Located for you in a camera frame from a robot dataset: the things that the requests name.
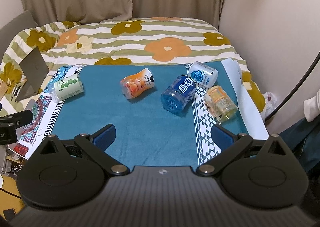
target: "blue water bottle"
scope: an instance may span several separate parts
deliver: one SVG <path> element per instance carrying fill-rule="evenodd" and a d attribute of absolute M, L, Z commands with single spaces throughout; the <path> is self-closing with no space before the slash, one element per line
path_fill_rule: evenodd
<path fill-rule="evenodd" d="M 178 78 L 161 94 L 164 109 L 179 114 L 195 94 L 197 86 L 195 81 L 186 75 Z"/>

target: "orange flower pattern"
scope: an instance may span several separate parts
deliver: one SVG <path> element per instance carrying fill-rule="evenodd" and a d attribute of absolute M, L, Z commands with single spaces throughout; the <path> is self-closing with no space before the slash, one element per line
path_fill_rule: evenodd
<path fill-rule="evenodd" d="M 207 32 L 207 33 L 204 33 L 203 36 L 205 37 L 203 42 L 206 45 L 212 45 L 212 46 L 221 46 L 224 44 L 231 45 L 230 40 L 219 33 Z"/>
<path fill-rule="evenodd" d="M 147 44 L 144 50 L 153 53 L 153 59 L 160 62 L 171 61 L 175 57 L 189 56 L 191 49 L 183 40 L 175 37 L 165 37 L 159 41 Z"/>
<path fill-rule="evenodd" d="M 182 21 L 181 18 L 164 18 L 164 17 L 155 17 L 155 18 L 151 18 L 151 20 L 159 20 L 159 21 L 180 20 L 180 21 Z"/>
<path fill-rule="evenodd" d="M 66 44 L 73 44 L 75 41 L 78 40 L 77 35 L 78 29 L 71 29 L 67 32 L 61 34 L 57 46 L 63 46 Z"/>

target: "laptop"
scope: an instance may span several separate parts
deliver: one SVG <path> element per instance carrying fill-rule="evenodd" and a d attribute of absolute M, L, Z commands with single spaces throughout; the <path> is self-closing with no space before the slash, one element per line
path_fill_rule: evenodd
<path fill-rule="evenodd" d="M 49 73 L 49 68 L 38 47 L 33 49 L 19 65 L 27 81 L 15 91 L 18 93 L 15 101 L 21 101 L 37 95 L 45 77 Z"/>

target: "blue bottle label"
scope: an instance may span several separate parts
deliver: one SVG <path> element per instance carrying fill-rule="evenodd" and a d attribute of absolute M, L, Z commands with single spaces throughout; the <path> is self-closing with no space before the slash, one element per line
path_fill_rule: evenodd
<path fill-rule="evenodd" d="M 193 71 L 191 74 L 190 74 L 190 77 L 192 79 L 194 79 L 197 83 L 200 83 L 202 82 L 203 80 L 203 75 L 205 74 L 205 72 L 201 72 L 200 70 L 198 71 Z"/>
<path fill-rule="evenodd" d="M 173 88 L 183 97 L 187 98 L 194 93 L 194 89 L 196 89 L 197 86 L 189 76 L 181 75 L 180 80 L 173 85 Z"/>

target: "white bottle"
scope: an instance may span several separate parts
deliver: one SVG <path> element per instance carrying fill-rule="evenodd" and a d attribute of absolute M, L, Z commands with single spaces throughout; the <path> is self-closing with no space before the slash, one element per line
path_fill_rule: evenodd
<path fill-rule="evenodd" d="M 191 65 L 188 75 L 197 83 L 211 88 L 218 78 L 218 71 L 198 61 Z"/>

